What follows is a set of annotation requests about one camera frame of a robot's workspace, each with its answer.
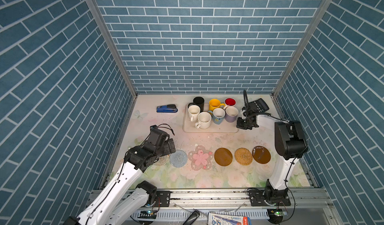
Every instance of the black calculator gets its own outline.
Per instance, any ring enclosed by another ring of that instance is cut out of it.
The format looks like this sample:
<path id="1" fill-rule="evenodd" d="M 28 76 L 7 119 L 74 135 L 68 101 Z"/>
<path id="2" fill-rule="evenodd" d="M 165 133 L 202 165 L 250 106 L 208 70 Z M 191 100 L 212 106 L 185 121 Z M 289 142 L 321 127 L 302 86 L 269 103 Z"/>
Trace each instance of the black calculator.
<path id="1" fill-rule="evenodd" d="M 255 100 L 253 102 L 249 102 L 248 103 L 248 108 L 252 109 L 256 113 L 266 112 L 266 111 L 269 110 L 268 105 L 265 103 L 265 101 L 262 98 L 257 99 L 257 100 Z"/>

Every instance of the woven rattan coaster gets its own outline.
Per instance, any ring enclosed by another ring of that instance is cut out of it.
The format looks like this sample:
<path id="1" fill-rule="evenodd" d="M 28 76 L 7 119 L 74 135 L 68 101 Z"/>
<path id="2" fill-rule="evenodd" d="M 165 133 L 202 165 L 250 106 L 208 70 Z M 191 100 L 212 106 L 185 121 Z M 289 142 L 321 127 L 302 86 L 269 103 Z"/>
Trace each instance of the woven rattan coaster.
<path id="1" fill-rule="evenodd" d="M 164 165 L 164 164 L 167 163 L 168 159 L 169 159 L 169 156 L 168 156 L 168 155 L 166 155 L 166 156 L 162 156 L 162 157 L 159 158 L 159 160 L 158 160 L 157 162 L 154 163 L 154 165 L 156 165 L 156 166 L 162 166 L 162 165 Z"/>
<path id="2" fill-rule="evenodd" d="M 235 151 L 235 159 L 243 166 L 248 166 L 252 163 L 252 154 L 246 148 L 239 148 Z"/>
<path id="3" fill-rule="evenodd" d="M 252 150 L 254 160 L 260 164 L 266 164 L 271 160 L 271 153 L 262 146 L 256 146 Z"/>
<path id="4" fill-rule="evenodd" d="M 215 151 L 215 161 L 220 166 L 228 166 L 233 160 L 232 153 L 226 148 L 219 148 Z"/>

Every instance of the yellow mug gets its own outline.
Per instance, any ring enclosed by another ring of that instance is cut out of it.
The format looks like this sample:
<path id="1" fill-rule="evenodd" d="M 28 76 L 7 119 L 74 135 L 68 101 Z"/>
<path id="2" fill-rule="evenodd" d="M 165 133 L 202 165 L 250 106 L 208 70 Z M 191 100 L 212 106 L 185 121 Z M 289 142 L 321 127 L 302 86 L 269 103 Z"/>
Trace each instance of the yellow mug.
<path id="1" fill-rule="evenodd" d="M 214 109 L 219 108 L 220 106 L 225 106 L 225 104 L 221 103 L 217 99 L 211 99 L 209 101 L 209 111 L 213 111 Z"/>

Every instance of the mug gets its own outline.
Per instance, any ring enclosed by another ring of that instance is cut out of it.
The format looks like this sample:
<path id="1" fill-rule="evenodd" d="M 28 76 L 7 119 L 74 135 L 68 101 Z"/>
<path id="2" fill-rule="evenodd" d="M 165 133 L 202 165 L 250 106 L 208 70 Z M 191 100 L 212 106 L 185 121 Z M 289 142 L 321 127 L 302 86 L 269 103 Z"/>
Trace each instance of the mug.
<path id="1" fill-rule="evenodd" d="M 239 110 L 236 107 L 227 107 L 225 110 L 225 119 L 227 122 L 234 122 L 237 119 Z"/>
<path id="2" fill-rule="evenodd" d="M 200 107 L 197 105 L 191 105 L 188 107 L 188 116 L 191 118 L 191 122 L 197 121 L 197 116 L 200 114 Z"/>
<path id="3" fill-rule="evenodd" d="M 207 129 L 211 125 L 211 115 L 208 112 L 201 112 L 197 116 L 196 128 Z"/>
<path id="4" fill-rule="evenodd" d="M 190 105 L 197 105 L 197 106 L 199 106 L 200 107 L 200 112 L 203 112 L 204 111 L 204 98 L 202 98 L 202 97 L 195 97 L 195 98 L 193 98 L 193 102 L 188 104 L 188 107 Z"/>
<path id="5" fill-rule="evenodd" d="M 214 124 L 219 125 L 224 120 L 225 110 L 223 108 L 218 107 L 213 112 L 209 111 L 208 113 L 212 115 Z"/>
<path id="6" fill-rule="evenodd" d="M 210 111 L 213 111 L 215 110 L 216 108 L 219 108 L 220 106 L 225 106 L 224 103 L 221 103 L 219 100 L 217 99 L 211 99 L 209 101 L 209 110 Z"/>
<path id="7" fill-rule="evenodd" d="M 223 109 L 225 110 L 227 107 L 233 107 L 234 105 L 236 105 L 236 100 L 232 97 L 228 97 L 224 100 L 224 104 L 225 106 L 223 107 Z"/>

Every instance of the red mug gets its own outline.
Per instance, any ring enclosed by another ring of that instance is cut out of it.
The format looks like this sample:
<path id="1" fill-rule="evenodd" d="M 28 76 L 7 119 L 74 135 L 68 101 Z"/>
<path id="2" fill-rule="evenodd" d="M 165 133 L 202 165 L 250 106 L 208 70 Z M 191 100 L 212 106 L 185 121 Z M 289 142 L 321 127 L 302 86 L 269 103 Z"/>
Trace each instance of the red mug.
<path id="1" fill-rule="evenodd" d="M 228 97 L 225 99 L 224 104 L 225 106 L 223 107 L 223 109 L 225 110 L 227 107 L 233 107 L 234 105 L 236 105 L 236 100 L 231 97 Z"/>

